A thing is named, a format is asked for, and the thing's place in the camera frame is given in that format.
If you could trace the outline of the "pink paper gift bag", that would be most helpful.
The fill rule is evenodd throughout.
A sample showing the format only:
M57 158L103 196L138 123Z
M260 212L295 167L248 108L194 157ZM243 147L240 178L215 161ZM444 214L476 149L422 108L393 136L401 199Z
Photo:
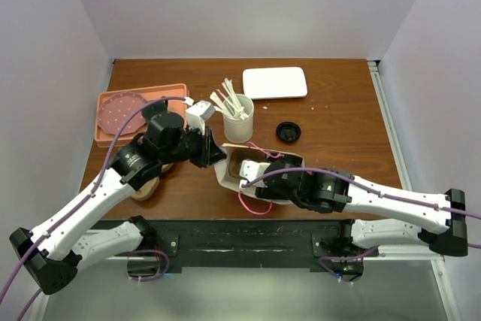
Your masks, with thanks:
M275 204L292 203L284 196L275 195L262 180L249 187L246 184L267 173L271 164L277 161L303 167L305 166L304 157L296 153L261 148L252 141L245 145L223 144L221 150L226 158L214 165L217 182L221 187L235 192L238 201L247 212L263 217L271 212ZM253 210L246 203L246 197L267 202L267 210Z

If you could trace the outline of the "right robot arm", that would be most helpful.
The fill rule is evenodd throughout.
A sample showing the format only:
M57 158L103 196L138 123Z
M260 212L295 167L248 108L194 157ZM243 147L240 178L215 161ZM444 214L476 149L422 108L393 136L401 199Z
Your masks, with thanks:
M317 213L379 216L377 221L350 221L335 236L334 245L345 256L391 244L421 244L444 256L468 254L465 194L460 189L412 192L347 172L297 167L283 159L244 161L239 175L240 187L254 189L257 199L290 201Z

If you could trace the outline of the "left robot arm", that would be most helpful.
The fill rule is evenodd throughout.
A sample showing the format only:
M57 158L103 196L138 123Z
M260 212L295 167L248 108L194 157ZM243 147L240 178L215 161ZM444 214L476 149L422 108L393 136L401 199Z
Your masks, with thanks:
M151 253L156 230L143 218L131 217L92 237L86 232L111 208L134 195L162 173L165 165L189 161L208 168L226 154L206 122L212 111L188 108L186 115L160 111L118 150L109 149L93 182L60 211L33 229L18 228L9 241L19 262L40 291L52 295L65 288L84 268L119 253Z

